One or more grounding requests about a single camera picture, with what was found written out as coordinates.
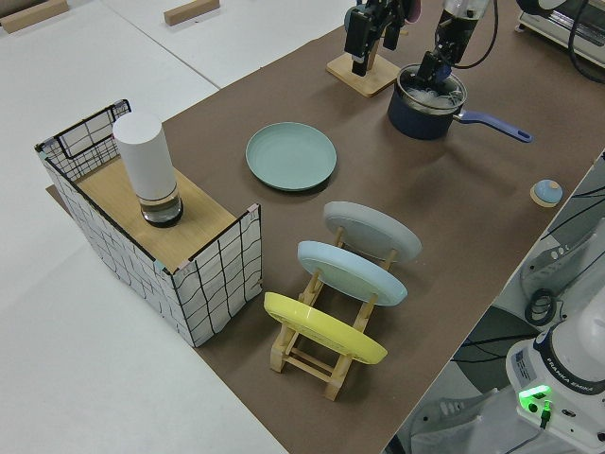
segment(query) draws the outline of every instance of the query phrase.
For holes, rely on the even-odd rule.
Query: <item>plate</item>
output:
[[[278,293],[265,293],[265,310],[280,323],[341,355],[377,364],[387,350],[352,326]]]
[[[337,164],[337,151],[315,128],[276,123],[250,139],[246,161],[261,182],[284,191],[303,191],[327,180]]]
[[[350,201],[331,201],[323,207],[323,220],[332,233],[344,229],[343,242],[370,257],[386,260],[397,251],[394,262],[413,259],[423,248],[420,239],[404,224],[368,206]]]
[[[404,285],[388,271],[336,246],[302,241],[298,257],[310,274],[320,272],[321,282],[359,301],[367,303],[376,295],[377,306],[396,306],[407,296]]]

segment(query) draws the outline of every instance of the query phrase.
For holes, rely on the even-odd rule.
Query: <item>white table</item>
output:
[[[186,0],[102,1],[220,88],[342,26],[345,12],[355,4],[221,0],[219,9],[168,26],[164,11]]]
[[[0,31],[0,451],[280,453],[101,263],[34,145],[118,98],[167,119],[216,87],[98,1]]]

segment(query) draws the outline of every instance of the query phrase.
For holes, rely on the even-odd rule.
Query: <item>wooden block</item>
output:
[[[0,17],[8,16],[17,11],[33,7],[44,0],[2,0],[0,2]]]
[[[170,26],[180,24],[192,17],[200,16],[220,7],[218,0],[196,0],[164,12],[164,20]]]
[[[376,55],[372,69],[363,78],[351,72],[352,65],[351,55],[343,54],[330,61],[326,70],[365,97],[377,95],[390,86],[400,71],[398,66],[379,55]]]
[[[78,187],[154,258],[174,272],[211,242],[235,217],[175,169],[183,213],[179,222],[157,228],[143,219],[120,158],[78,181]]]
[[[0,24],[2,24],[4,30],[12,33],[27,26],[38,24],[67,10],[69,10],[69,6],[66,0],[47,0],[40,5],[3,17],[0,19]]]

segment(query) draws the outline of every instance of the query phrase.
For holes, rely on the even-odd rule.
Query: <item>box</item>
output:
[[[127,112],[128,101],[117,101],[36,150],[101,260],[197,347],[262,290],[260,205],[235,218],[178,171],[184,212],[175,227],[147,224],[130,188],[128,196],[126,189],[115,193],[124,197],[113,203],[113,179],[123,184],[128,177],[112,125]],[[117,205],[129,206],[126,215]],[[193,234],[192,226],[199,227]],[[182,257],[166,255],[176,250]]]

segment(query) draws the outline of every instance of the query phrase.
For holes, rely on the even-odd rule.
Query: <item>yellow plate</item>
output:
[[[357,361],[376,364],[387,355],[382,345],[352,326],[291,298],[267,292],[265,310],[310,340]]]

